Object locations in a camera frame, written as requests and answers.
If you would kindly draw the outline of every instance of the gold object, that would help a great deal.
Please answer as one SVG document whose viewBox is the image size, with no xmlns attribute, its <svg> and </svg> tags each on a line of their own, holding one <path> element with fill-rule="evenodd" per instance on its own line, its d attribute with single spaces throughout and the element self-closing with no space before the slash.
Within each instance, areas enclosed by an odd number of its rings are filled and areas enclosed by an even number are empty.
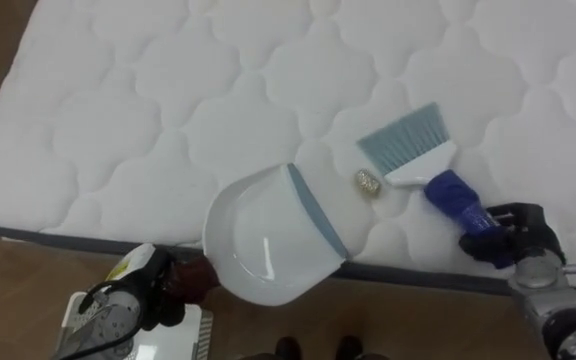
<svg viewBox="0 0 576 360">
<path fill-rule="evenodd" d="M 362 193 L 370 196 L 377 197 L 379 191 L 381 190 L 381 183 L 379 180 L 366 169 L 361 169 L 355 174 L 355 183 L 359 187 Z"/>
</svg>

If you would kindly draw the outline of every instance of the white dustpan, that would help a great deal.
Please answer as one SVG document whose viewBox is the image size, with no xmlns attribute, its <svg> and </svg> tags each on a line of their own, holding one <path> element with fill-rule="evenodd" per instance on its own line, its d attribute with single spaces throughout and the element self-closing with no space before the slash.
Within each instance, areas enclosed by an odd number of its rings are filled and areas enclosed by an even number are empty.
<svg viewBox="0 0 576 360">
<path fill-rule="evenodd" d="M 331 241 L 330 231 L 336 234 L 318 204 L 313 210 L 314 197 L 304 186 L 294 165 L 280 165 L 229 185 L 213 200 L 204 253 L 233 294 L 282 305 L 344 262 L 345 248 Z"/>
</svg>

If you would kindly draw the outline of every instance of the white mattress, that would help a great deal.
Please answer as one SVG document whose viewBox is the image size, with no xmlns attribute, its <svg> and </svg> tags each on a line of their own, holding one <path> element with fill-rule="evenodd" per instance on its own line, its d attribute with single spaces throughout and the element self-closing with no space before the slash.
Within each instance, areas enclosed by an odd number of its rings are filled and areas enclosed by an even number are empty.
<svg viewBox="0 0 576 360">
<path fill-rule="evenodd" d="M 484 202 L 542 204 L 576 262 L 576 0 L 40 0 L 0 91 L 0 227 L 199 246 L 219 189 L 294 161 L 353 261 L 506 276 L 419 192 L 353 186 L 355 141 L 430 102 Z"/>
</svg>

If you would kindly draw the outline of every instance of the blue brush handle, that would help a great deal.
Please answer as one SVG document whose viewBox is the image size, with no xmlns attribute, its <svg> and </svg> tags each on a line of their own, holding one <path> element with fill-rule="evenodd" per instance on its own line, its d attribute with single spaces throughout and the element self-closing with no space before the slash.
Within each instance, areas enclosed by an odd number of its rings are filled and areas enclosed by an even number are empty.
<svg viewBox="0 0 576 360">
<path fill-rule="evenodd" d="M 434 177 L 424 188 L 424 194 L 428 201 L 457 222 L 468 235 L 483 237 L 506 231 L 483 208 L 479 195 L 452 170 L 446 170 Z M 497 269 L 512 264 L 512 259 L 506 255 L 500 255 L 493 262 Z"/>
</svg>

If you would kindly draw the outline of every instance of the black shoe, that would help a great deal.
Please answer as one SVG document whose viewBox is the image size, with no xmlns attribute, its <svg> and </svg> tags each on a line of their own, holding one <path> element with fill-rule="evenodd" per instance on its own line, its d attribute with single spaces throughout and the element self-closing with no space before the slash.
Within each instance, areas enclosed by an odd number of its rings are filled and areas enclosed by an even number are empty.
<svg viewBox="0 0 576 360">
<path fill-rule="evenodd" d="M 301 360 L 301 348 L 293 337 L 283 337 L 277 341 L 275 355 L 283 360 Z"/>
<path fill-rule="evenodd" d="M 335 360 L 355 360 L 364 353 L 361 340 L 355 336 L 345 336 L 337 347 Z"/>
</svg>

